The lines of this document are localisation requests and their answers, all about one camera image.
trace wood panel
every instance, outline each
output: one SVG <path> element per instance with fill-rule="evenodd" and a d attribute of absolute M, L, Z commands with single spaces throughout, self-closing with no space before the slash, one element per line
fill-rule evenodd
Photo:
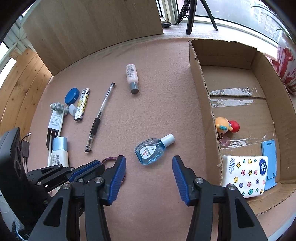
<path fill-rule="evenodd" d="M 155 0 L 41 1 L 23 28 L 53 75 L 108 46 L 163 34 Z"/>
<path fill-rule="evenodd" d="M 27 65 L 30 63 L 30 61 L 33 59 L 33 57 L 36 55 L 34 51 L 31 49 L 26 49 L 23 54 L 18 58 L 15 65 L 10 70 L 9 74 L 7 75 L 6 79 L 4 80 L 1 88 L 0 88 L 0 121 L 2 120 L 2 116 L 7 104 L 7 101 L 9 99 L 9 96 L 15 87 L 19 77 L 27 67 Z"/>
<path fill-rule="evenodd" d="M 49 72 L 46 66 L 43 65 L 33 80 L 33 83 L 30 86 L 22 103 L 15 124 L 15 126 L 20 128 L 21 136 L 25 136 L 29 132 L 37 104 L 51 76 L 52 74 Z"/>
<path fill-rule="evenodd" d="M 18 57 L 0 88 L 0 108 L 3 109 L 0 134 L 14 127 L 20 127 L 21 136 L 29 131 L 36 106 L 51 76 L 32 50 L 26 49 Z"/>

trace blue bottle cap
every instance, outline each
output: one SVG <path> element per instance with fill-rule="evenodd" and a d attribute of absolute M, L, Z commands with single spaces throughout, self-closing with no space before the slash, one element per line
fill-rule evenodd
<path fill-rule="evenodd" d="M 54 138 L 52 144 L 52 151 L 55 150 L 67 150 L 67 138 L 66 137 L 56 137 Z"/>
<path fill-rule="evenodd" d="M 67 105 L 74 104 L 75 101 L 78 99 L 79 90 L 77 88 L 70 89 L 68 94 L 65 97 L 65 103 Z"/>

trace pen grip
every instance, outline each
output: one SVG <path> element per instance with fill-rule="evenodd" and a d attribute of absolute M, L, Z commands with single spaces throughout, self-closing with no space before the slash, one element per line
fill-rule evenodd
<path fill-rule="evenodd" d="M 91 127 L 90 134 L 96 135 L 96 132 L 97 132 L 99 124 L 100 124 L 100 121 L 101 120 L 99 118 L 95 118 L 93 126 Z"/>

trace red and white vase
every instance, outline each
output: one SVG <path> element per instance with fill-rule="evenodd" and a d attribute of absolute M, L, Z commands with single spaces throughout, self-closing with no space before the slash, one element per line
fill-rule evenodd
<path fill-rule="evenodd" d="M 277 61 L 271 64 L 278 73 L 287 89 L 296 95 L 296 46 L 284 33 L 279 40 Z"/>

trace toy figure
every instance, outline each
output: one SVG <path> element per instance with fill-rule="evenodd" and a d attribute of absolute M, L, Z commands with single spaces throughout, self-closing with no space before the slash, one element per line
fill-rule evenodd
<path fill-rule="evenodd" d="M 238 132 L 239 124 L 235 120 L 228 121 L 224 117 L 217 117 L 215 119 L 217 132 L 225 134 L 227 131 Z"/>

